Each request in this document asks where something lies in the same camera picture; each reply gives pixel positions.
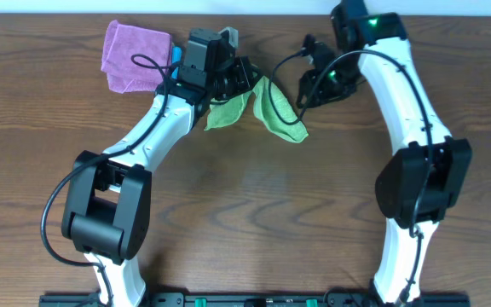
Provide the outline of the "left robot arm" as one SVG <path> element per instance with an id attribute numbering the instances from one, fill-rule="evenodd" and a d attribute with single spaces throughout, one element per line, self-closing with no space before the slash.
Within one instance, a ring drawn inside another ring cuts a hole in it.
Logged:
<path id="1" fill-rule="evenodd" d="M 213 67 L 187 63 L 168 74 L 145 116 L 102 153 L 82 152 L 61 182 L 67 187 L 62 235 L 94 268 L 99 306 L 139 306 L 147 296 L 137 253 L 150 223 L 153 174 L 209 107 L 252 90 L 260 70 L 245 56 Z"/>

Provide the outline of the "green microfiber cloth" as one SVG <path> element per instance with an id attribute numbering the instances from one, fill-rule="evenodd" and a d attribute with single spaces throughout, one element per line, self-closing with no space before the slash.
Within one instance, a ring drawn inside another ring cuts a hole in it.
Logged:
<path id="1" fill-rule="evenodd" d="M 220 129 L 237 123 L 246 110 L 251 95 L 254 95 L 253 114 L 269 132 L 291 143 L 303 142 L 309 136 L 301 121 L 294 124 L 297 115 L 291 104 L 275 84 L 269 83 L 267 77 L 262 77 L 245 94 L 226 101 L 212 100 L 205 130 Z"/>

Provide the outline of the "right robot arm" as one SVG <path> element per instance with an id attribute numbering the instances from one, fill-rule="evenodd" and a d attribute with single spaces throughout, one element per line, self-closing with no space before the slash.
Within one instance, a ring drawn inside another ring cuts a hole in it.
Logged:
<path id="1" fill-rule="evenodd" d="M 462 293 L 422 293 L 421 270 L 432 235 L 453 207 L 471 162 L 471 145 L 454 138 L 434 111 L 413 64 L 398 14 L 371 14 L 362 0 L 331 13 L 335 49 L 304 39 L 313 68 L 300 79 L 301 110 L 351 97 L 370 85 L 390 135 L 392 156 L 375 182 L 385 217 L 381 262 L 363 293 L 331 290 L 330 306 L 467 306 Z"/>

